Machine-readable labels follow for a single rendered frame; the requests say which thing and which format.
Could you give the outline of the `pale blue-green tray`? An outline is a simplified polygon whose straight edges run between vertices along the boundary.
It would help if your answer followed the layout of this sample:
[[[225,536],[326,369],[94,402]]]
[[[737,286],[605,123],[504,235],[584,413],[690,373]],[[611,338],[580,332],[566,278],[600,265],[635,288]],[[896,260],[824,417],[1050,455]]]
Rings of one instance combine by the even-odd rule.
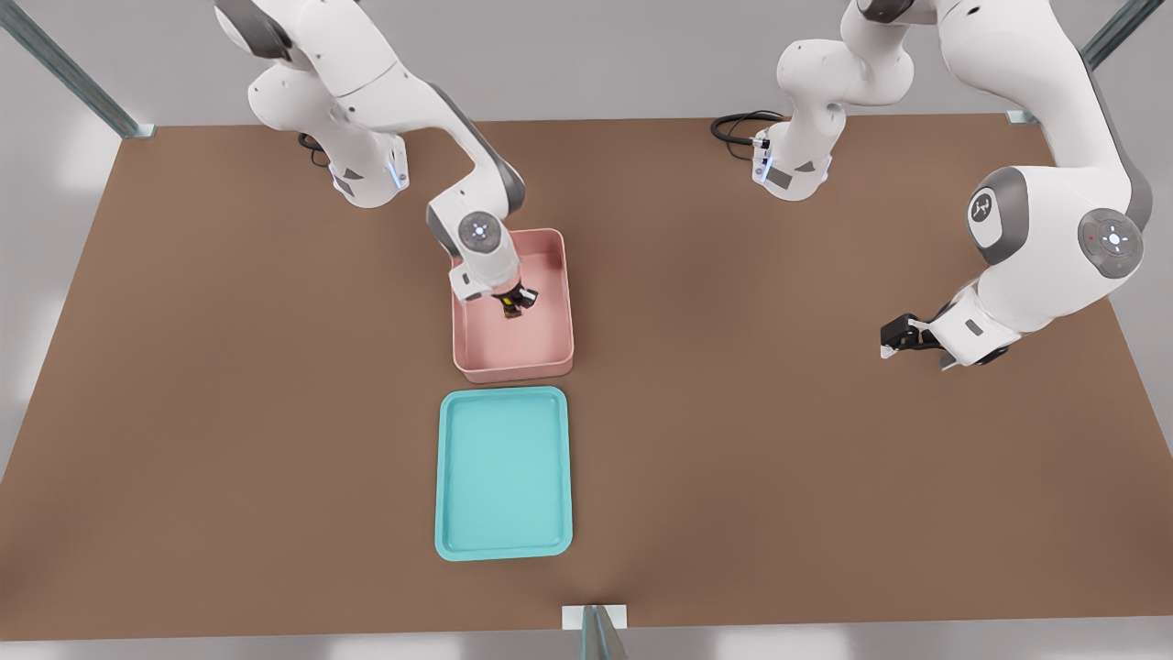
[[[568,401],[554,386],[441,402],[434,546],[447,562],[558,556],[572,543]]]

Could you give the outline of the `silver frame post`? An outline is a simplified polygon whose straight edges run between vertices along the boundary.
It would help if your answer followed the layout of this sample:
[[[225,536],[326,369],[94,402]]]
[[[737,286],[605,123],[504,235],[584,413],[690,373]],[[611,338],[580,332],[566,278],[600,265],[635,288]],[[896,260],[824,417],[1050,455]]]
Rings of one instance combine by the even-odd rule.
[[[1097,70],[1152,18],[1165,18],[1173,0],[1050,0],[1056,18]]]
[[[54,38],[30,18],[16,0],[0,0],[0,27],[13,41],[50,72],[84,107],[91,109],[122,140],[152,138],[156,127],[141,124],[91,79]]]
[[[628,605],[564,605],[562,630],[579,631],[579,660],[629,660],[619,631],[628,630]]]

